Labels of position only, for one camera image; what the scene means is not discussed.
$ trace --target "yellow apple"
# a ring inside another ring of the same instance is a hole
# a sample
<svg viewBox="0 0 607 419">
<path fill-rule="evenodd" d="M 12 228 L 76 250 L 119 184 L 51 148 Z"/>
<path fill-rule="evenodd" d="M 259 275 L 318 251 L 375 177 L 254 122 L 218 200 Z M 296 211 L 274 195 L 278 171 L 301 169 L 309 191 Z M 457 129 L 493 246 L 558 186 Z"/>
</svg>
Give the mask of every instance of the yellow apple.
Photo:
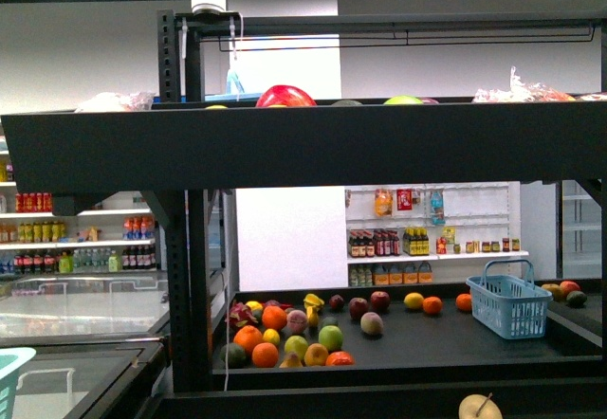
<svg viewBox="0 0 607 419">
<path fill-rule="evenodd" d="M 476 412 L 480 408 L 481 410 L 477 416 Z M 475 393 L 466 397 L 459 404 L 459 419 L 502 419 L 502 413 L 490 399 L 490 396 L 487 399 L 486 396 Z"/>
</svg>

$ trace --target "orange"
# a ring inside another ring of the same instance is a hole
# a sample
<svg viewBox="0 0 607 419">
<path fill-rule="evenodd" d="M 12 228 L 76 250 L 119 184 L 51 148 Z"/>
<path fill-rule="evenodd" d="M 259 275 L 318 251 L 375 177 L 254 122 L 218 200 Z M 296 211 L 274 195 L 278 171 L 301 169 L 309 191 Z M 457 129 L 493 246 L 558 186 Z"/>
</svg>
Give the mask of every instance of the orange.
<svg viewBox="0 0 607 419">
<path fill-rule="evenodd" d="M 286 311 L 278 305 L 270 305 L 264 309 L 262 323 L 267 329 L 280 331 L 286 326 Z"/>
<path fill-rule="evenodd" d="M 265 341 L 253 348 L 253 365 L 261 369 L 271 369 L 278 362 L 278 348 Z"/>
<path fill-rule="evenodd" d="M 253 348 L 263 342 L 264 335 L 262 331 L 251 325 L 244 326 L 234 336 L 234 343 L 238 343 L 245 348 L 245 353 L 249 357 L 253 354 Z"/>
<path fill-rule="evenodd" d="M 472 296 L 470 294 L 460 294 L 455 299 L 455 306 L 462 312 L 472 311 Z"/>
<path fill-rule="evenodd" d="M 438 315 L 443 309 L 443 301 L 436 296 L 430 296 L 429 298 L 424 299 L 422 307 L 424 308 L 424 312 L 428 315 Z"/>
<path fill-rule="evenodd" d="M 354 365 L 354 358 L 347 351 L 331 353 L 324 365 Z"/>
</svg>

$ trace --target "basket handle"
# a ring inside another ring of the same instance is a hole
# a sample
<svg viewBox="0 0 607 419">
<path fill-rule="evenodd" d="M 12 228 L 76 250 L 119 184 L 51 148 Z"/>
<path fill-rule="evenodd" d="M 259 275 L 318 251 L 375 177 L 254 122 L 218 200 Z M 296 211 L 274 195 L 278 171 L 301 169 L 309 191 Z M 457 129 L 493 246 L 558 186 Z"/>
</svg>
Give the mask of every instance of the basket handle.
<svg viewBox="0 0 607 419">
<path fill-rule="evenodd" d="M 494 260 L 494 261 L 489 261 L 487 264 L 485 264 L 485 270 L 483 270 L 483 277 L 481 279 L 481 285 L 485 286 L 487 284 L 487 270 L 492 266 L 492 265 L 496 265 L 496 264 L 512 264 L 512 263 L 525 263 L 527 264 L 527 270 L 524 274 L 524 278 L 523 280 L 525 280 L 526 282 L 530 283 L 530 286 L 533 287 L 534 286 L 534 278 L 535 275 L 533 273 L 533 264 L 526 259 L 520 258 L 520 259 L 516 259 L 516 260 Z"/>
</svg>

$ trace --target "green apple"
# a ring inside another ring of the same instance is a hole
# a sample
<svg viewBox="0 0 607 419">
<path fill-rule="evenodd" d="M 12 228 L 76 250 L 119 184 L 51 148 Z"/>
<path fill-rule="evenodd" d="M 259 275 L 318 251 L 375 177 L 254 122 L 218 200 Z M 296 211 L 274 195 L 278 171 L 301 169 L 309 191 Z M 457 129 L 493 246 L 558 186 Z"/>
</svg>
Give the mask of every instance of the green apple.
<svg viewBox="0 0 607 419">
<path fill-rule="evenodd" d="M 459 419 L 502 419 L 502 412 L 490 399 L 490 395 L 487 398 L 475 393 L 460 403 Z"/>
<path fill-rule="evenodd" d="M 343 344 L 341 329 L 338 326 L 324 326 L 319 332 L 319 343 L 329 350 L 329 353 L 339 351 Z"/>
<path fill-rule="evenodd" d="M 307 351 L 307 340 L 302 336 L 291 336 L 285 342 L 285 353 L 293 352 L 300 360 L 304 360 Z"/>
<path fill-rule="evenodd" d="M 383 102 L 383 104 L 424 104 L 422 100 L 411 95 L 399 95 Z"/>
</svg>

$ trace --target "blue basket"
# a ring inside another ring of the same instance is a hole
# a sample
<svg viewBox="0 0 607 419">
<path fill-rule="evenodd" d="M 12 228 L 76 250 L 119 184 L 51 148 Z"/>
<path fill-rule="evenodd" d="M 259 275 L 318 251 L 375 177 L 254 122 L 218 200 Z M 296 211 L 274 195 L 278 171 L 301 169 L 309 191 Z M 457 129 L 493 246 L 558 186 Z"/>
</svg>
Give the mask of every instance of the blue basket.
<svg viewBox="0 0 607 419">
<path fill-rule="evenodd" d="M 527 264 L 523 279 L 511 275 L 487 275 L 495 264 Z M 491 261 L 481 277 L 469 277 L 472 315 L 507 339 L 543 337 L 552 293 L 534 284 L 533 264 L 528 260 Z"/>
<path fill-rule="evenodd" d="M 0 419 L 12 417 L 19 368 L 35 355 L 33 348 L 0 350 Z"/>
</svg>

